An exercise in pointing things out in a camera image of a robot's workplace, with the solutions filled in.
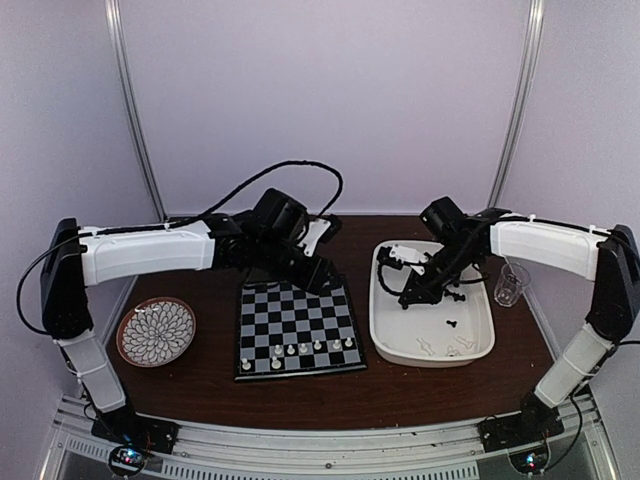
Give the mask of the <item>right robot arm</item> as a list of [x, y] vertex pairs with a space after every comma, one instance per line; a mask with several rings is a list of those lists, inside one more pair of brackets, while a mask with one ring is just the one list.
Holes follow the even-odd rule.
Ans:
[[578, 227], [499, 208], [468, 215], [449, 197], [433, 201], [420, 219], [442, 246], [427, 260], [412, 262], [398, 299], [402, 308], [439, 303], [448, 284], [489, 256], [527, 260], [593, 282], [584, 326], [523, 398], [513, 419], [519, 440], [535, 440], [550, 426], [554, 409], [632, 330], [639, 314], [639, 252], [633, 232], [625, 225]]

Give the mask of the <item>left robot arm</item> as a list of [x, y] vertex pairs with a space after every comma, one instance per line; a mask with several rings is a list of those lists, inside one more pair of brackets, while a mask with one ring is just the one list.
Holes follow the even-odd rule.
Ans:
[[273, 188], [254, 208], [232, 216], [110, 229], [80, 228], [75, 219], [64, 219], [40, 274], [42, 324], [71, 361], [94, 408], [106, 414], [106, 429], [133, 444], [144, 424], [126, 408], [125, 389], [95, 338], [86, 288], [165, 271], [256, 268], [318, 293], [334, 266], [316, 247], [340, 228], [337, 217], [311, 219], [304, 205]]

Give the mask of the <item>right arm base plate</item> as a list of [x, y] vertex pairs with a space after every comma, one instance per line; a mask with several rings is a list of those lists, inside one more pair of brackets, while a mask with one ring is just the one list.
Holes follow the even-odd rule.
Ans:
[[560, 420], [551, 421], [544, 426], [527, 427], [520, 414], [487, 418], [479, 422], [477, 427], [486, 453], [539, 442], [565, 431]]

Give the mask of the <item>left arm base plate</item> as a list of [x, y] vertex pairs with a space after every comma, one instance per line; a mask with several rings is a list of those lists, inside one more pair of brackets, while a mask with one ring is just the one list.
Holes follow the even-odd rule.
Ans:
[[91, 428], [95, 437], [163, 454], [173, 452], [178, 432], [179, 425], [175, 422], [141, 416], [124, 408], [98, 412]]

